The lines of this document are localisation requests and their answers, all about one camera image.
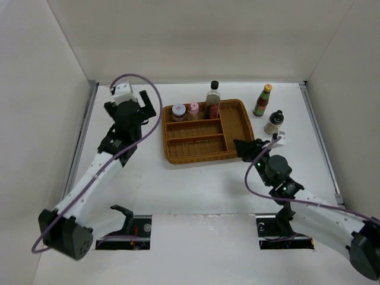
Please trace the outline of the white-lid dark jam jar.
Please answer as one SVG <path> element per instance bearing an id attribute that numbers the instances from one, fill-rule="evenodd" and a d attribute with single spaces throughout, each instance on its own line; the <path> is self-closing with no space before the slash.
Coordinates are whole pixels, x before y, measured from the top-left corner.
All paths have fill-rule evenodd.
<path id="1" fill-rule="evenodd" d="M 184 104 L 174 104 L 172 106 L 172 121 L 181 122 L 185 120 L 186 106 Z"/>

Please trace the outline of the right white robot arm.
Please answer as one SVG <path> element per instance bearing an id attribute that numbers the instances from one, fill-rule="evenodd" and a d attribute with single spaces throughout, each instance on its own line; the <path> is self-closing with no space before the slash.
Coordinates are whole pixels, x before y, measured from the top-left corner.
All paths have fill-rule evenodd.
<path id="1" fill-rule="evenodd" d="M 362 276 L 379 280 L 379 220 L 345 208 L 328 205 L 291 178 L 292 168 L 280 155 L 270 153 L 281 140 L 233 141 L 237 156 L 256 169 L 268 195 L 251 190 L 257 197 L 273 200 L 282 208 L 275 228 L 282 235 L 300 233 L 335 250 Z"/>

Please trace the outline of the tall red-label glass bottle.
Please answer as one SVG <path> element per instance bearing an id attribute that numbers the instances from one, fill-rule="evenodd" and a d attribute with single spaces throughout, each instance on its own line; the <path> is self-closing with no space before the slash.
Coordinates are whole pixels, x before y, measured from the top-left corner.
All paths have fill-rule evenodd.
<path id="1" fill-rule="evenodd" d="M 206 94 L 206 119 L 218 119 L 221 97 L 219 93 L 219 82 L 213 80 L 210 84 L 211 90 Z"/>

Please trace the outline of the pink-cap spice jar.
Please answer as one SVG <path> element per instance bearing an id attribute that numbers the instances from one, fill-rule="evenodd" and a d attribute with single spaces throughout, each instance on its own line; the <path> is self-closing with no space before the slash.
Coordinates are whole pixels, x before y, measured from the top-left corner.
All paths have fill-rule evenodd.
<path id="1" fill-rule="evenodd" d="M 199 111 L 199 104 L 197 102 L 189 103 L 187 108 L 187 119 L 189 121 L 197 121 L 199 119 Z"/>

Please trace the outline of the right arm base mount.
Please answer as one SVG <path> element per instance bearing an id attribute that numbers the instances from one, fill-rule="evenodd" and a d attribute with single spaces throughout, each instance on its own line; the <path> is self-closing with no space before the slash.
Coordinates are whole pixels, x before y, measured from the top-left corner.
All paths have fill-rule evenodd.
<path id="1" fill-rule="evenodd" d="M 312 238 L 293 231 L 290 220 L 294 212 L 283 207 L 277 213 L 256 214 L 256 229 L 261 250 L 314 250 Z"/>

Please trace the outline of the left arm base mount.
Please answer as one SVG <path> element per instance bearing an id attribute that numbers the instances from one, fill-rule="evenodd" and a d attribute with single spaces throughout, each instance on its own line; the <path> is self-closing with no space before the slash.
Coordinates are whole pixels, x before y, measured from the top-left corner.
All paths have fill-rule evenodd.
<path id="1" fill-rule="evenodd" d="M 133 211 L 120 205 L 110 207 L 122 215 L 115 230 L 111 230 L 96 240 L 95 250 L 142 251 L 149 250 L 151 244 L 152 216 L 136 216 Z"/>

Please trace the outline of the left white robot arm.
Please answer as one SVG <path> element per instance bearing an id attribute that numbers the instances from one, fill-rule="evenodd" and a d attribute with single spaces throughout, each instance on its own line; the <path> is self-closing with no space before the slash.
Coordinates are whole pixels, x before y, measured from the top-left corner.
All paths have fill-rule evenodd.
<path id="1" fill-rule="evenodd" d="M 99 227 L 86 225 L 96 195 L 121 171 L 146 139 L 142 126 L 157 115 L 145 90 L 140 92 L 144 106 L 133 96 L 120 102 L 106 102 L 104 108 L 113 119 L 97 148 L 90 167 L 70 193 L 53 210 L 44 209 L 38 216 L 40 237 L 46 249 L 53 249 L 76 261 L 82 259 L 102 236 Z"/>

